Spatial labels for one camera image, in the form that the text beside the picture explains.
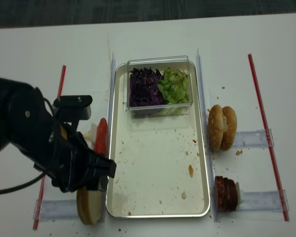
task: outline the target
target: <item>clear plastic container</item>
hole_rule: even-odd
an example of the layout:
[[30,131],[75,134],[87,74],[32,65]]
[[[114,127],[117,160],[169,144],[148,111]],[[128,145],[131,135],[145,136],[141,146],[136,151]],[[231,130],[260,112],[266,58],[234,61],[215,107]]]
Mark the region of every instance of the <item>clear plastic container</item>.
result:
[[[164,70],[170,67],[171,70],[179,69],[185,72],[188,76],[188,101],[186,103],[178,104],[165,104],[165,105],[154,105],[154,106],[130,106],[130,75],[134,68],[144,69],[151,68],[154,72],[156,69],[163,75]],[[177,116],[189,114],[190,107],[193,103],[192,89],[191,89],[191,77],[189,72],[189,63],[187,56],[176,56],[176,57],[165,57],[165,58],[152,58],[142,60],[131,60],[127,63],[127,109],[130,111],[131,118],[145,118],[145,117],[158,117],[158,116]]]

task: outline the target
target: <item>black cable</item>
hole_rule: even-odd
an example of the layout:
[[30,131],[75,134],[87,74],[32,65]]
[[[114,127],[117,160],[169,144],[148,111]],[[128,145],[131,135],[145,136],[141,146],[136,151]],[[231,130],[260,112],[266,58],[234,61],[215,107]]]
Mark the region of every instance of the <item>black cable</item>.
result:
[[[48,106],[49,106],[49,108],[51,110],[51,113],[53,115],[53,118],[56,118],[53,107],[51,106],[50,102],[46,98],[44,98],[44,101],[48,104]],[[51,159],[51,162],[50,162],[50,165],[48,166],[48,168],[42,174],[40,174],[38,177],[36,177],[35,179],[33,179],[33,180],[31,180],[31,181],[29,181],[27,183],[24,183],[24,184],[21,184],[21,185],[12,187],[12,188],[8,188],[8,189],[1,189],[0,190],[0,195],[12,193],[12,192],[27,188],[27,187],[33,185],[34,183],[36,183],[37,181],[39,181],[43,176],[45,176],[48,173],[48,171],[50,170],[50,168],[52,167],[55,156],[56,156],[58,140],[56,138],[54,138],[54,141],[55,141],[54,142],[54,151],[53,151],[52,159]]]

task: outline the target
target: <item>black robotic arm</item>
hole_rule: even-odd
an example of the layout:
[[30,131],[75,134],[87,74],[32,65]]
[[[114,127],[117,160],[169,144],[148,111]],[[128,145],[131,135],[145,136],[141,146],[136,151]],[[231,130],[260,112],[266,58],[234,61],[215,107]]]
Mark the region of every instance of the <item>black robotic arm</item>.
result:
[[115,162],[89,149],[76,131],[79,120],[90,118],[91,103],[91,96],[63,96],[52,108],[38,88],[0,79],[0,151],[12,143],[62,192],[106,190]]

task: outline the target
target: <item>red cabbage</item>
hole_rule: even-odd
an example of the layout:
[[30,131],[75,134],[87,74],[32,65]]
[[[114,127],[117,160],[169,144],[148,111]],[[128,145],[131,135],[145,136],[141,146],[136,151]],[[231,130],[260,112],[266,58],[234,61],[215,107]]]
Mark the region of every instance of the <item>red cabbage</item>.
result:
[[158,69],[136,69],[130,75],[130,107],[167,104],[157,87],[162,75]]

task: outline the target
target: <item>red stick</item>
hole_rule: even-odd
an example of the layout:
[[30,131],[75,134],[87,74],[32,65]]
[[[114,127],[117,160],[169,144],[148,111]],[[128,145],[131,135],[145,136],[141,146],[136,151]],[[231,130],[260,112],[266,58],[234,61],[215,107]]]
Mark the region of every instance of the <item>red stick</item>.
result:
[[[61,96],[63,86],[64,86],[65,73],[66,73],[66,65],[63,65],[63,69],[61,71],[61,76],[60,76],[57,97]],[[40,200],[40,201],[43,199],[43,195],[44,195],[44,183],[45,183],[45,176],[42,177],[41,183],[40,183],[40,189],[39,189],[39,195],[38,195],[38,200]],[[36,213],[34,224],[33,224],[33,230],[37,230],[37,228],[38,228],[38,218],[40,215],[40,208],[41,208],[41,202],[38,203],[38,209],[37,209],[37,213]]]
[[[277,164],[276,164],[276,160],[275,160],[274,149],[273,149],[272,146],[270,146],[270,143],[271,143],[271,141],[269,139],[270,134],[268,134],[269,128],[268,128],[268,125],[267,125],[266,115],[265,115],[264,107],[263,107],[263,103],[262,103],[262,97],[261,97],[260,88],[259,88],[259,84],[258,84],[258,78],[257,78],[255,66],[253,64],[252,55],[251,54],[248,54],[248,58],[249,58],[251,73],[252,73],[252,77],[253,77],[253,82],[254,82],[255,88],[256,88],[256,93],[257,93],[257,97],[258,97],[260,112],[261,112],[261,115],[262,115],[263,126],[264,126],[264,129],[266,131],[267,141],[269,143],[268,149],[269,149],[270,155],[271,155],[271,161],[272,161],[274,175],[275,175],[275,180],[276,180],[276,186],[277,186],[277,190],[280,193],[280,192],[282,192],[283,189],[282,189],[282,184],[281,184],[281,180],[280,180],[280,174],[278,172],[278,168],[277,168]],[[286,203],[285,203],[284,198],[283,198],[282,195],[280,195],[280,198],[281,198],[281,204],[282,204],[282,208],[283,208],[284,220],[285,221],[289,221]]]

